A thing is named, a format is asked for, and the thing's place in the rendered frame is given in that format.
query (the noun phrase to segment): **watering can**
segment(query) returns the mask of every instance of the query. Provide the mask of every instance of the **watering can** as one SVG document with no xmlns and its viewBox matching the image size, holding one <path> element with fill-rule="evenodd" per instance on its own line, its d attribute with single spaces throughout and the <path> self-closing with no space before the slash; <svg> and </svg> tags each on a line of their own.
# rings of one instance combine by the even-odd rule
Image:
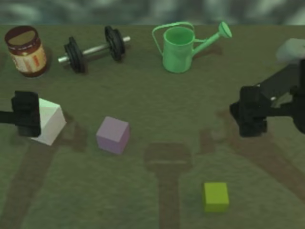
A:
<svg viewBox="0 0 305 229">
<path fill-rule="evenodd" d="M 162 52 L 155 37 L 155 32 L 167 27 L 171 28 L 167 29 L 163 34 L 164 45 Z M 152 31 L 152 37 L 163 57 L 164 68 L 172 73 L 183 73 L 190 69 L 193 57 L 197 53 L 210 46 L 220 37 L 232 38 L 232 33 L 229 26 L 225 22 L 221 22 L 217 33 L 208 39 L 199 40 L 195 37 L 194 26 L 189 22 L 182 21 L 155 27 Z M 193 48 L 194 43 L 201 44 Z"/>
</svg>

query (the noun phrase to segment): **brown table surface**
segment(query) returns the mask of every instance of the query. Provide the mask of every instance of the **brown table surface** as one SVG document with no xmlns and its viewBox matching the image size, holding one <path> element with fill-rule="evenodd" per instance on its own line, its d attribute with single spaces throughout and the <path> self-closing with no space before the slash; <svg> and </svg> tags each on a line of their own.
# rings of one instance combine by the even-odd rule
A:
<svg viewBox="0 0 305 229">
<path fill-rule="evenodd" d="M 11 27 L 0 26 L 0 37 Z M 241 139 L 228 114 L 241 86 L 283 67 L 276 49 L 288 38 L 305 37 L 303 27 L 233 26 L 232 39 L 203 51 L 188 72 L 171 74 L 162 67 L 152 26 L 118 26 L 132 38 L 123 63 L 106 52 L 91 59 L 86 75 L 62 67 L 57 57 L 69 36 L 82 49 L 99 45 L 103 26 L 36 28 L 51 67 L 27 80 L 1 42 L 0 110 L 10 109 L 15 90 L 36 91 L 60 104 L 69 123 L 52 147 L 1 125 L 0 229 L 305 226 L 304 136 L 291 119 L 274 118 L 265 136 Z M 199 39 L 217 31 L 195 28 Z M 95 134 L 106 116 L 131 125 L 121 156 L 97 147 Z M 146 164 L 158 153 L 180 158 L 189 170 L 158 164 L 154 176 Z M 226 213 L 203 213 L 202 184 L 212 181 L 228 185 Z"/>
</svg>

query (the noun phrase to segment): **blurry background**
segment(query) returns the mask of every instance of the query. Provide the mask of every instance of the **blurry background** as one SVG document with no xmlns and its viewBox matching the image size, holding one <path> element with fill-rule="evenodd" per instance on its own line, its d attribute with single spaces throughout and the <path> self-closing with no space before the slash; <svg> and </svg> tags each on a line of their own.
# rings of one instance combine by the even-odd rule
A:
<svg viewBox="0 0 305 229">
<path fill-rule="evenodd" d="M 0 0 L 0 23 L 305 24 L 305 0 Z"/>
</svg>

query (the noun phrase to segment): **jar lid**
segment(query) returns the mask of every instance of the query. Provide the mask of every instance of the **jar lid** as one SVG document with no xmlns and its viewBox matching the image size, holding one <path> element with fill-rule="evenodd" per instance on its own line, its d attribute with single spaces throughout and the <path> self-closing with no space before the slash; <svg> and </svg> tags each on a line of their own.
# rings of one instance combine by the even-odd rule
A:
<svg viewBox="0 0 305 229">
<path fill-rule="evenodd" d="M 22 50 L 27 46 L 33 46 L 38 38 L 38 32 L 34 27 L 22 25 L 10 29 L 4 40 L 10 49 Z"/>
</svg>

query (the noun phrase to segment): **watering can spout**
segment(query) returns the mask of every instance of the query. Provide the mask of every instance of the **watering can spout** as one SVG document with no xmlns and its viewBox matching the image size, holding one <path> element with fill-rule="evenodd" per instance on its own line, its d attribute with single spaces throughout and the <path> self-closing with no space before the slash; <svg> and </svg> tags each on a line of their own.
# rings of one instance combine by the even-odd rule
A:
<svg viewBox="0 0 305 229">
<path fill-rule="evenodd" d="M 208 39 L 205 40 L 195 40 L 196 42 L 202 42 L 201 45 L 197 46 L 193 50 L 193 56 L 195 56 L 197 53 L 201 52 L 208 46 L 210 46 L 212 43 L 217 41 L 220 37 L 225 37 L 225 38 L 232 38 L 232 33 L 229 28 L 229 26 L 225 22 L 221 22 L 218 26 L 218 32 L 215 33 L 213 36 L 209 37 Z"/>
</svg>

